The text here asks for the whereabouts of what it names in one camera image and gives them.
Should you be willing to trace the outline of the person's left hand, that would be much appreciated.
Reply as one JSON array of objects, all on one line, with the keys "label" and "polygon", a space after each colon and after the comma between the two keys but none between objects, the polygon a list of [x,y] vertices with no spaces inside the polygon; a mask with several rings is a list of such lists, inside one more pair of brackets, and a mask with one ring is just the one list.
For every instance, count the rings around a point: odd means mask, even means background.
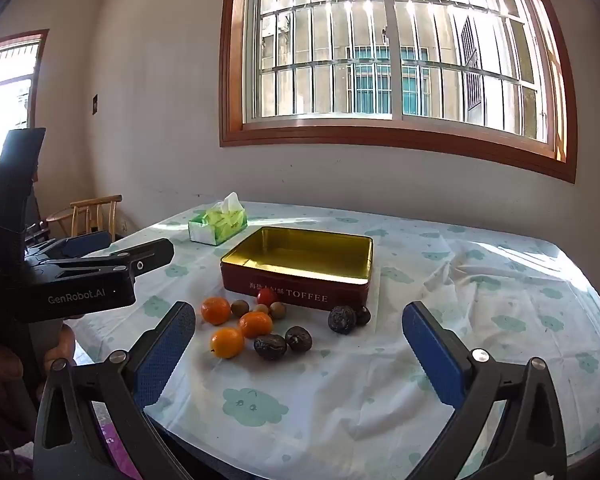
[{"label": "person's left hand", "polygon": [[10,350],[0,348],[0,433],[6,443],[19,448],[32,440],[35,412],[22,386],[23,366]]}]

